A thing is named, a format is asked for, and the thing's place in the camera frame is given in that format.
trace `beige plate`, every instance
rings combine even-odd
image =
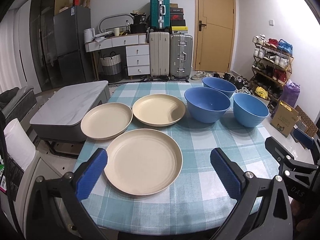
[[[116,188],[132,195],[151,195],[167,188],[182,168],[180,147],[157,130],[126,132],[111,142],[107,153],[107,178]]]
[[[81,121],[82,132],[95,140],[123,133],[132,121],[132,110],[121,103],[106,103],[91,109]]]
[[[184,116],[186,106],[174,96],[155,94],[138,99],[132,111],[140,122],[147,125],[168,126]]]

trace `door frame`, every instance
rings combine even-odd
[[[234,51],[234,43],[235,43],[235,35],[236,35],[236,0],[233,0],[233,33],[232,33],[232,44],[231,44],[231,52],[230,52],[230,60],[228,72],[231,68],[232,54]],[[196,66],[196,57],[197,57],[197,47],[198,47],[198,29],[199,29],[199,0],[195,0],[195,34],[194,34],[194,45],[193,45],[193,60],[192,66],[194,70],[200,70],[199,66]]]

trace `blue bowl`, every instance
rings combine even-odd
[[[204,123],[216,122],[231,106],[225,94],[207,87],[189,88],[184,97],[191,116]]]
[[[236,91],[234,84],[222,78],[205,77],[202,79],[202,82],[204,87],[216,89],[224,93],[228,98],[231,98],[233,93]]]
[[[269,115],[269,110],[258,98],[236,93],[233,96],[233,114],[243,126],[255,127]]]

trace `metal screw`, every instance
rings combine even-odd
[[[36,178],[36,182],[42,182],[44,180],[43,176],[39,176]]]
[[[72,173],[72,172],[67,172],[66,174],[64,174],[64,177],[65,177],[66,179],[72,179],[73,173]]]
[[[254,176],[254,174],[253,174],[251,171],[247,171],[247,172],[245,173],[245,176],[246,176],[247,178],[249,178],[249,179],[252,179],[253,176]]]
[[[281,182],[281,181],[282,181],[282,177],[279,176],[279,175],[276,175],[276,180],[279,181],[279,182]]]

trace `gray refrigerator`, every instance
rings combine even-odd
[[[92,82],[93,67],[84,47],[84,30],[91,28],[90,9],[73,6],[55,15],[53,21],[64,86]]]

